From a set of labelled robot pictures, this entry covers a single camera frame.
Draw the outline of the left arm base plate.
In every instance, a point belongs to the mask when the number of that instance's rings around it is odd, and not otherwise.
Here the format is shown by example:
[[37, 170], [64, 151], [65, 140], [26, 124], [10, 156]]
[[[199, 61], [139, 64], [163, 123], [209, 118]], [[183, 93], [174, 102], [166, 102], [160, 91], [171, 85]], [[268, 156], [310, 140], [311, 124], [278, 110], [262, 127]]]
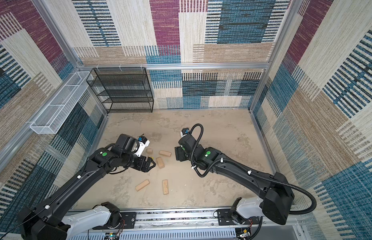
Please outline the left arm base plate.
[[105, 225], [92, 228], [93, 230], [133, 229], [137, 212], [113, 213]]

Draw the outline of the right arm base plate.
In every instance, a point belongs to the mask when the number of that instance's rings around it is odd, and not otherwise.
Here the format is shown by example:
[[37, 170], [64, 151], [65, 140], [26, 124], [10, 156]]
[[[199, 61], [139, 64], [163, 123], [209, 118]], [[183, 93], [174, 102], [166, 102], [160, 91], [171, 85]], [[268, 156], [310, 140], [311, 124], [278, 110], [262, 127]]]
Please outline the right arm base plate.
[[231, 211], [230, 209], [217, 209], [213, 213], [214, 217], [218, 219], [219, 226], [231, 226], [231, 225], [258, 225], [260, 223], [259, 217], [251, 217], [245, 219], [238, 213]]

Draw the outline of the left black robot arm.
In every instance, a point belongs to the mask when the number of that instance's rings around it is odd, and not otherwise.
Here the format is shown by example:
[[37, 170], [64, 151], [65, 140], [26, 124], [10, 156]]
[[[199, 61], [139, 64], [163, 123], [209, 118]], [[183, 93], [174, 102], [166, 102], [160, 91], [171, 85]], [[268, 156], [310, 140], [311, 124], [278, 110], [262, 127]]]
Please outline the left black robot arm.
[[17, 216], [21, 237], [25, 240], [67, 240], [94, 227], [121, 227], [119, 208], [104, 203], [93, 210], [67, 216], [71, 207], [107, 174], [116, 174], [117, 168], [129, 168], [143, 173], [156, 164], [142, 155], [150, 141], [121, 134], [115, 143], [97, 149], [84, 166], [54, 194], [33, 209], [23, 208]]

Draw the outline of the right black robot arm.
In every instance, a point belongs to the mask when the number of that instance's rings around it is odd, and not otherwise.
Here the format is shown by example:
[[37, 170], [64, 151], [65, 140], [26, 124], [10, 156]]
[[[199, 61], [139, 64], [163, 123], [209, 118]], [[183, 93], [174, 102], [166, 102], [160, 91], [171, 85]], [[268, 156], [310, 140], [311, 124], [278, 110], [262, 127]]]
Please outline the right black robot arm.
[[176, 148], [178, 161], [194, 158], [197, 167], [210, 173], [225, 176], [255, 193], [257, 199], [237, 198], [229, 211], [229, 219], [236, 224], [243, 224], [252, 217], [265, 216], [272, 222], [285, 225], [294, 200], [294, 194], [286, 177], [276, 172], [274, 175], [251, 169], [229, 158], [221, 151], [198, 145], [192, 155], [197, 140], [192, 135], [185, 135]]

